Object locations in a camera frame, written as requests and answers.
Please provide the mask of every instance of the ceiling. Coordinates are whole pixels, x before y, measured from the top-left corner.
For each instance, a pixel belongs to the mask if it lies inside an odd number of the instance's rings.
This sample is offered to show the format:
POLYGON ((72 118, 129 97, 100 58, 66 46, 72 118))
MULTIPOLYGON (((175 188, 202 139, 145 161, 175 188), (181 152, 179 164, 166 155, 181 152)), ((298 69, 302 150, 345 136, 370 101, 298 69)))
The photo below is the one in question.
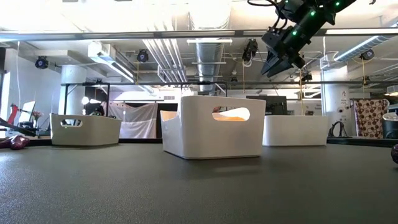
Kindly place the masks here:
MULTIPOLYGON (((170 20, 176 30, 191 29, 189 23, 189 10, 197 4, 188 0, 132 0, 128 2, 117 2, 112 0, 80 0, 79 2, 62 3, 51 0, 13 0, 1 1, 0 8, 6 9, 0 14, 0 29, 18 30, 27 32, 129 32, 143 31, 146 27, 157 22, 156 20, 170 20)), ((208 10, 212 5, 206 5, 209 0, 201 1, 201 9, 208 10)), ((229 29, 266 29, 273 25, 276 15, 272 7, 254 7, 246 1, 232 0, 229 29)), ((377 0, 374 5, 369 5, 368 0, 357 0, 350 7, 341 11, 336 17, 334 27, 387 27, 392 21, 398 18, 398 1, 377 0)), ((323 48, 323 37, 314 37, 310 45, 302 49, 306 61, 313 60, 309 68, 313 71, 319 70, 318 58, 323 51, 338 52, 354 47, 356 44, 370 37, 327 37, 325 49, 323 48)), ((247 39, 233 38, 232 44, 224 45, 224 58, 227 63, 222 65, 220 75, 225 80, 230 79, 231 72, 236 70, 238 80, 243 80, 243 66, 240 62, 243 48, 247 39)), ((88 44, 91 41, 64 41, 64 42, 29 42, 21 45, 21 50, 70 50, 80 56, 79 62, 91 63, 87 57, 88 44)), ((136 61, 135 53, 146 46, 142 40, 114 40, 104 41, 105 44, 112 44, 120 52, 127 53, 127 57, 136 61)), ((187 44, 186 39, 177 39, 181 57, 184 65, 194 70, 195 66, 195 45, 187 44)), ((257 39, 259 51, 256 58, 266 58, 266 45, 261 39, 257 39)), ((398 63, 398 37, 378 45, 373 50, 376 58, 365 64, 365 74, 372 80, 390 78, 391 75, 398 75, 398 67, 386 73, 382 69, 398 63)), ((91 77, 118 76, 104 65, 91 65, 91 77)), ((253 61, 252 66, 244 69, 245 80, 268 80, 260 74, 262 62, 253 61)), ((140 70, 156 70, 157 64, 150 55, 149 62, 140 64, 140 70)), ((363 76, 361 64, 350 60, 348 62, 350 79, 358 79, 363 76)), ((292 75, 295 78, 296 70, 291 69, 280 73, 272 80, 288 80, 292 75)), ((156 74, 145 73, 140 75, 143 82, 159 82, 156 74)))

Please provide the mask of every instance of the white curtain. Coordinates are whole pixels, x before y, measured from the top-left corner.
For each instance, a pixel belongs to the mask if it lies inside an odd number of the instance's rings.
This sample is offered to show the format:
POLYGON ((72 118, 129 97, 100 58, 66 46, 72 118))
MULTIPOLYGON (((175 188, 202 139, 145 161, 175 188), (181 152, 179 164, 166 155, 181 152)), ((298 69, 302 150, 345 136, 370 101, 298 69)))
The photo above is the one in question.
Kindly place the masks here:
POLYGON ((138 108, 109 103, 109 115, 122 120, 119 138, 156 138, 157 103, 138 108))

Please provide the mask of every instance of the ventilation duct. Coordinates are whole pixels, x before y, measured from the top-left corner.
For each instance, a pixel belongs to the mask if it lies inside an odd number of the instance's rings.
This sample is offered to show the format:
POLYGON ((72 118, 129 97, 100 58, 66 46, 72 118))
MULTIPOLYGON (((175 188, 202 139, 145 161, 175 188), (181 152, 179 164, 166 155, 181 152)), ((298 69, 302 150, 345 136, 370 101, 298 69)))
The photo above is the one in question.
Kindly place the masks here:
MULTIPOLYGON (((193 30, 220 30, 227 29, 231 5, 224 1, 197 1, 199 5, 192 4, 190 10, 191 25, 193 30)), ((196 58, 198 62, 198 74, 200 81, 215 81, 215 76, 220 71, 221 58, 224 44, 206 43, 205 40, 214 41, 214 38, 201 39, 196 43, 196 58)), ((214 85, 201 85, 200 91, 213 91, 214 85)))
MULTIPOLYGON (((88 56, 97 63, 102 63, 112 68, 115 72, 126 78, 132 83, 135 83, 134 75, 131 69, 125 66, 125 59, 121 58, 119 52, 110 44, 102 44, 94 41, 88 46, 88 56)), ((150 95, 154 95, 155 91, 149 86, 138 86, 150 95)))
MULTIPOLYGON (((391 27, 397 27, 398 22, 395 22, 391 27)), ((345 50, 342 52, 338 52, 334 56, 334 60, 336 62, 346 62, 349 59, 354 58, 355 56, 360 55, 361 53, 364 53, 373 47, 382 44, 383 42, 393 38, 393 35, 376 35, 368 40, 365 40, 364 42, 358 44, 357 46, 353 47, 352 49, 345 50)))

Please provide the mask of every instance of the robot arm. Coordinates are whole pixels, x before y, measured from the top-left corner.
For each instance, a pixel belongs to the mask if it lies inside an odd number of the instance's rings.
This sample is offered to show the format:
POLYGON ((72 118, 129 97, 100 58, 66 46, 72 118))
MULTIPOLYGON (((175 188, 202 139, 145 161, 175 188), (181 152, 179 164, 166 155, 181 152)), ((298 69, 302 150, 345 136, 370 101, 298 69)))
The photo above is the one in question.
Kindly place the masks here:
POLYGON ((295 22, 294 27, 277 29, 270 27, 262 36, 268 49, 262 74, 272 77, 280 72, 305 65, 299 51, 310 44, 310 39, 328 22, 335 25, 336 13, 356 0, 283 0, 277 3, 276 13, 281 19, 295 22))

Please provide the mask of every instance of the table surface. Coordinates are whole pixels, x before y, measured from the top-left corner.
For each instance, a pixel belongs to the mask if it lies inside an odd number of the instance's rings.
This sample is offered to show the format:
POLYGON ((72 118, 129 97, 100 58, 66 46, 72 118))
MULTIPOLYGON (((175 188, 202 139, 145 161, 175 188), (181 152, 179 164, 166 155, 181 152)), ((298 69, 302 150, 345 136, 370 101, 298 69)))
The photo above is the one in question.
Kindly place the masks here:
POLYGON ((207 161, 161 144, 0 150, 0 223, 396 223, 397 192, 389 148, 207 161))

